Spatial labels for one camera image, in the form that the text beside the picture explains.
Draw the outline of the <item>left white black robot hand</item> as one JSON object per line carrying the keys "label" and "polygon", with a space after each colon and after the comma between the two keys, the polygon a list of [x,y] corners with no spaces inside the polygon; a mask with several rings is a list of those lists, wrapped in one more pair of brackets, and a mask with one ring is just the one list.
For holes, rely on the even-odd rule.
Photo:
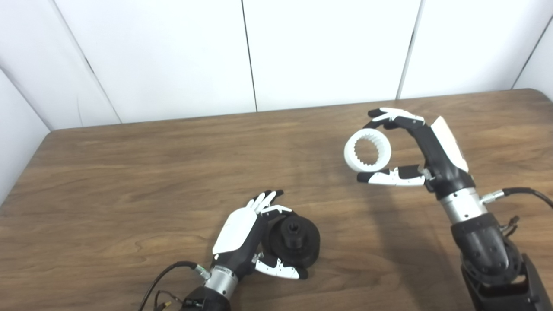
{"label": "left white black robot hand", "polygon": [[233,211],[225,221],[213,246],[212,266],[224,267],[241,281],[255,270],[273,277],[308,279],[308,271],[272,254],[262,257],[257,247],[269,223],[279,216],[296,216],[288,207],[274,205],[283,190],[266,190]]}

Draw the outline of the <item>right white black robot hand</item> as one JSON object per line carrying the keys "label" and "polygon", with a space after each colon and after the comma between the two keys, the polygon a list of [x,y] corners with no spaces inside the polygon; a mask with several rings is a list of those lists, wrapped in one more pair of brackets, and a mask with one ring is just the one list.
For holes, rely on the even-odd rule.
{"label": "right white black robot hand", "polygon": [[439,117],[428,125],[423,117],[396,108],[370,110],[368,116],[371,121],[364,129],[377,129],[379,126],[386,130],[405,129],[417,143],[425,163],[421,168],[407,165],[376,172],[359,172],[358,182],[404,187],[424,185],[437,200],[475,187],[464,155],[444,118]]}

